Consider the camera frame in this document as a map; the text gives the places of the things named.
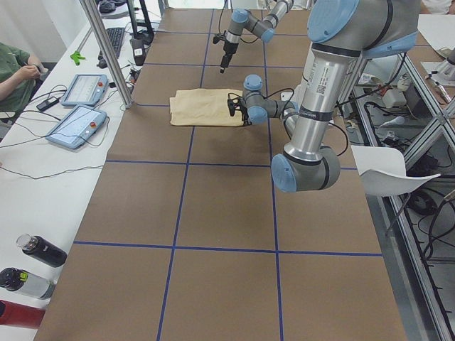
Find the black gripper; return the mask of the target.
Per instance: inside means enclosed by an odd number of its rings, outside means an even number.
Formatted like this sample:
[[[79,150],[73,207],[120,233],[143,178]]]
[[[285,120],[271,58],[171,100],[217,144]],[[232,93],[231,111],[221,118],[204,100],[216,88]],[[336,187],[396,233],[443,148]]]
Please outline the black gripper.
[[[237,109],[241,112],[243,126],[252,125],[249,114],[247,112],[247,107],[245,107],[243,104],[238,104]]]
[[[225,70],[229,67],[232,57],[237,52],[237,44],[231,43],[229,41],[224,42],[223,46],[224,55],[220,63],[220,73],[223,74]]]

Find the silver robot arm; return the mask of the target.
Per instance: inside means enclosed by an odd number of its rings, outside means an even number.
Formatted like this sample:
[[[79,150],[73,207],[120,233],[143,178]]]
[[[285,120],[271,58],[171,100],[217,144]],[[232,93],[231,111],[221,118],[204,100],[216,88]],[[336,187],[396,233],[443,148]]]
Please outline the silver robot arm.
[[[234,9],[231,15],[230,25],[224,33],[219,33],[213,38],[213,43],[224,42],[224,56],[220,63],[220,73],[229,67],[232,57],[237,52],[242,33],[244,30],[268,43],[274,36],[275,28],[280,20],[291,11],[294,1],[276,1],[274,8],[264,19],[255,17],[247,9]]]
[[[417,39],[419,1],[317,1],[307,32],[314,61],[300,106],[267,99],[258,75],[245,78],[241,110],[251,124],[281,118],[291,140],[271,162],[283,192],[322,190],[340,174],[333,149],[322,144],[350,64],[410,50]]]

